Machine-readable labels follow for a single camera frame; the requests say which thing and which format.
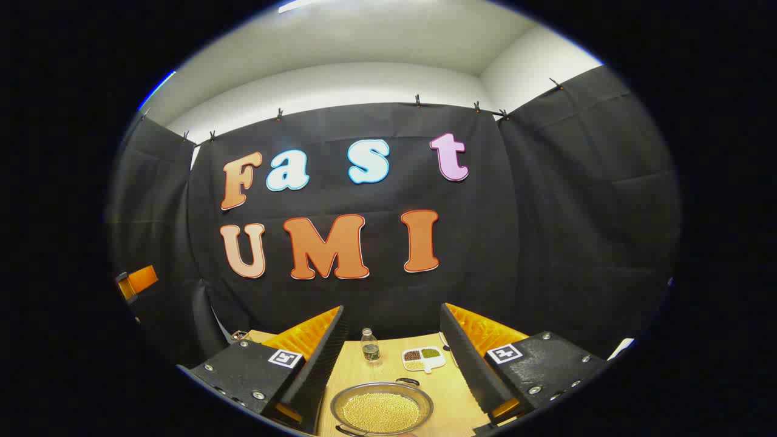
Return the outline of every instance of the white wall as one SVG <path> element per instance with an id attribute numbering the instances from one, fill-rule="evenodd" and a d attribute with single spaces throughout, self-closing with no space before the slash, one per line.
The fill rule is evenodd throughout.
<path id="1" fill-rule="evenodd" d="M 391 62 L 350 62 L 302 68 L 230 89 L 178 117 L 167 128 L 199 144 L 247 124 L 324 107 L 409 102 L 493 107 L 480 80 L 442 68 Z"/>
<path id="2" fill-rule="evenodd" d="M 552 30 L 536 26 L 518 37 L 480 75 L 493 110 L 515 110 L 536 96 L 601 65 L 601 62 Z"/>

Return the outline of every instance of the orange letter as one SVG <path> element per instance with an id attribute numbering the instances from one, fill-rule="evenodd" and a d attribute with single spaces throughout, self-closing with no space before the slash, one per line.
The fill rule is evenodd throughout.
<path id="1" fill-rule="evenodd" d="M 254 152 L 251 155 L 243 156 L 224 166 L 224 173 L 227 173 L 227 180 L 224 183 L 224 200 L 221 203 L 221 210 L 227 211 L 234 207 L 246 203 L 246 195 L 240 192 L 240 186 L 246 190 L 251 188 L 253 182 L 253 168 L 245 166 L 258 167 L 262 165 L 262 154 Z"/>
<path id="2" fill-rule="evenodd" d="M 221 227 L 221 236 L 224 237 L 224 248 L 227 251 L 229 267 L 232 267 L 235 273 L 244 278 L 258 278 L 264 274 L 264 252 L 262 251 L 264 226 L 259 223 L 246 225 L 246 234 L 251 242 L 251 254 L 253 255 L 253 264 L 251 265 L 242 262 L 240 257 L 240 247 L 238 246 L 240 228 L 235 225 Z"/>
<path id="3" fill-rule="evenodd" d="M 315 272 L 308 266 L 308 258 L 324 278 L 329 277 L 332 264 L 337 257 L 335 276 L 340 279 L 361 279 L 370 275 L 370 270 L 361 260 L 361 228 L 364 217 L 346 214 L 335 218 L 326 243 L 307 218 L 290 218 L 284 222 L 284 229 L 291 237 L 294 251 L 294 279 L 313 279 Z"/>
<path id="4" fill-rule="evenodd" d="M 440 261 L 434 257 L 432 244 L 432 225 L 439 215 L 428 209 L 419 209 L 402 214 L 402 223 L 407 226 L 407 237 L 410 245 L 410 255 L 405 263 L 405 271 L 418 273 L 434 270 Z"/>

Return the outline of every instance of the water bottle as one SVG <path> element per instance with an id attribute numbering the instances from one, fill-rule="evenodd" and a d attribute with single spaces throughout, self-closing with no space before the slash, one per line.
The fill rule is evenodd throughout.
<path id="1" fill-rule="evenodd" d="M 367 361 L 375 361 L 381 357 L 378 350 L 378 339 L 372 335 L 372 329 L 364 328 L 361 330 L 361 351 Z"/>

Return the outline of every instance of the sectioned plate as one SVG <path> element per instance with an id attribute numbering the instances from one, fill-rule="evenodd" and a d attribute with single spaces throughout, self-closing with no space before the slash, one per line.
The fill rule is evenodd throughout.
<path id="1" fill-rule="evenodd" d="M 423 350 L 424 349 L 434 349 L 437 351 L 439 356 L 436 357 L 430 357 L 430 358 L 424 358 L 423 357 Z M 418 351 L 418 355 L 420 355 L 419 359 L 416 360 L 405 360 L 405 354 L 407 352 L 411 351 Z M 420 363 L 423 365 L 420 369 L 411 369 L 408 367 L 408 364 L 410 363 Z M 415 372 L 417 370 L 423 370 L 426 373 L 432 373 L 432 369 L 435 369 L 437 367 L 442 367 L 445 365 L 445 357 L 442 355 L 442 351 L 439 348 L 436 348 L 434 346 L 424 346 L 422 348 L 412 348 L 407 349 L 405 351 L 402 351 L 402 365 L 405 367 L 405 369 L 409 370 L 410 372 Z"/>

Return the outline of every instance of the pink letter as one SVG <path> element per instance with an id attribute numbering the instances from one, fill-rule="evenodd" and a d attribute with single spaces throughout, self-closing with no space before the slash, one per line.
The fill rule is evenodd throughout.
<path id="1" fill-rule="evenodd" d="M 447 180 L 464 180 L 469 174 L 466 166 L 458 166 L 456 152 L 464 152 L 464 143 L 455 142 L 453 134 L 444 134 L 429 142 L 429 147 L 437 150 L 437 161 L 440 163 L 440 173 Z"/>

